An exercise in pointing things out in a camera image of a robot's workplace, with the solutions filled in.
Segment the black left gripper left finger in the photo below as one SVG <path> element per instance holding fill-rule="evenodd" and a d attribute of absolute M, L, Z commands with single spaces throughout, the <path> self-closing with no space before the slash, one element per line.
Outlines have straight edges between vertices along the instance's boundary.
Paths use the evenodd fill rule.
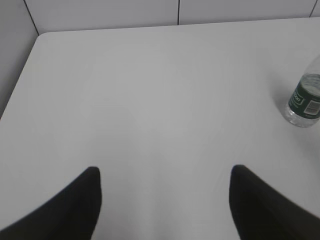
<path fill-rule="evenodd" d="M 101 173 L 90 166 L 46 203 L 0 231 L 2 240 L 90 240 L 102 206 Z"/>

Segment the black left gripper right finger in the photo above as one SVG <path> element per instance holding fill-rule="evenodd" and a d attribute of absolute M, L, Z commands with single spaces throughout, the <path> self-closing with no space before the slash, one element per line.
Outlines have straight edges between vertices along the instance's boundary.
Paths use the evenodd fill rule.
<path fill-rule="evenodd" d="M 320 219 L 304 210 L 245 165 L 230 174 L 229 207 L 242 240 L 318 240 Z"/>

